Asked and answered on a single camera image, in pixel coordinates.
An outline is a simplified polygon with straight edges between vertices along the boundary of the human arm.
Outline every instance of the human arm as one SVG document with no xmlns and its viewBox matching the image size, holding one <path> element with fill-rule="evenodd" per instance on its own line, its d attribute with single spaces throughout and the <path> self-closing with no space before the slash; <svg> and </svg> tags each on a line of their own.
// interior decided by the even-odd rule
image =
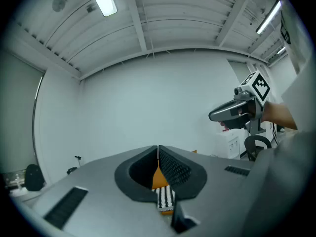
<svg viewBox="0 0 316 237">
<path fill-rule="evenodd" d="M 253 106 L 249 106 L 250 111 L 254 109 Z M 291 129 L 297 129 L 295 121 L 288 110 L 288 108 L 284 104 L 275 104 L 271 102 L 266 102 L 264 105 L 263 114 L 261 117 L 261 122 L 268 121 L 280 126 L 284 126 Z"/>
</svg>

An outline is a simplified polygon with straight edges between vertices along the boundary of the black bag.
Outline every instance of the black bag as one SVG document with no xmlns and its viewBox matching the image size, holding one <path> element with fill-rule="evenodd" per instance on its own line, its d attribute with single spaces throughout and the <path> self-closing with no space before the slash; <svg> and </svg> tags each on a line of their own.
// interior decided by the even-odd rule
<svg viewBox="0 0 316 237">
<path fill-rule="evenodd" d="M 44 186 L 44 177 L 39 166 L 30 164 L 25 171 L 25 188 L 37 192 Z"/>
</svg>

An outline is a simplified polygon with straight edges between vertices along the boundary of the white curtain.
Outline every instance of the white curtain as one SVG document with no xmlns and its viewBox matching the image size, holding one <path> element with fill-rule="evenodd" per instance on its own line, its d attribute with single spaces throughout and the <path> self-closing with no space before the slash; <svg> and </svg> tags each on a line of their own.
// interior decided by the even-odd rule
<svg viewBox="0 0 316 237">
<path fill-rule="evenodd" d="M 251 73 L 247 67 L 246 63 L 243 62 L 235 62 L 235 61 L 228 61 L 230 66 L 232 67 L 233 71 L 235 72 L 238 81 L 242 83 L 247 76 Z"/>
<path fill-rule="evenodd" d="M 36 163 L 32 122 L 43 73 L 0 50 L 0 173 Z"/>
</svg>

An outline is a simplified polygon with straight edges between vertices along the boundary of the orange object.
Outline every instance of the orange object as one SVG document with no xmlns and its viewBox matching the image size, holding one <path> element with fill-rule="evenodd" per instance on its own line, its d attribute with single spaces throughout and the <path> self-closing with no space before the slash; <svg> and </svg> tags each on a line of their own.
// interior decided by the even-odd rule
<svg viewBox="0 0 316 237">
<path fill-rule="evenodd" d="M 161 187 L 164 187 L 167 185 L 169 185 L 169 184 L 159 168 L 159 160 L 158 160 L 158 168 L 157 168 L 156 172 L 154 173 L 152 189 L 161 188 Z"/>
<path fill-rule="evenodd" d="M 162 216 L 165 216 L 165 215 L 172 215 L 172 214 L 173 214 L 173 211 L 162 211 L 161 214 L 162 214 Z"/>
</svg>

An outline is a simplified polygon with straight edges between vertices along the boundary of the black chair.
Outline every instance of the black chair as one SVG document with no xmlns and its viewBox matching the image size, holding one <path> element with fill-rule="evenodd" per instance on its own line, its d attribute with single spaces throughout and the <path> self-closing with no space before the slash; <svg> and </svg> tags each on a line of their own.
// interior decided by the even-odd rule
<svg viewBox="0 0 316 237">
<path fill-rule="evenodd" d="M 245 139 L 245 147 L 248 159 L 251 161 L 255 161 L 258 156 L 257 147 L 255 143 L 256 140 L 262 141 L 264 144 L 267 145 L 268 148 L 272 148 L 270 141 L 266 137 L 260 135 L 252 135 L 247 137 Z"/>
</svg>

